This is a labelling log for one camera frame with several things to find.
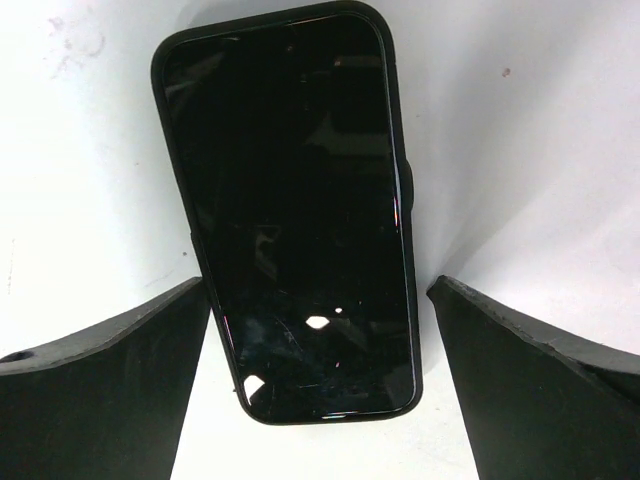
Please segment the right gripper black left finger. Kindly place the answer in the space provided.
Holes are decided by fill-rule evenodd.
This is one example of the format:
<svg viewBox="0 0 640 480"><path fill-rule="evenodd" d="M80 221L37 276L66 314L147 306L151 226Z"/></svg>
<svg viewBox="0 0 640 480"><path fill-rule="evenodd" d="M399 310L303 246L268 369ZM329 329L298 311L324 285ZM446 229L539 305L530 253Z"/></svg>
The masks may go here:
<svg viewBox="0 0 640 480"><path fill-rule="evenodd" d="M209 315L192 278L3 357L2 478L170 478Z"/></svg>

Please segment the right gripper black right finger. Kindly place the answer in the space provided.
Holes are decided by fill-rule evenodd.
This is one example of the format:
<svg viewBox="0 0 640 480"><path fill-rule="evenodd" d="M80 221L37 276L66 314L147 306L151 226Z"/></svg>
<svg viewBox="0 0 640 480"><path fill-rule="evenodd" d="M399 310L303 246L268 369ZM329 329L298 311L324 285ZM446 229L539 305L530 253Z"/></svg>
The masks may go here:
<svg viewBox="0 0 640 480"><path fill-rule="evenodd" d="M480 478L638 478L637 355L451 277L427 295Z"/></svg>

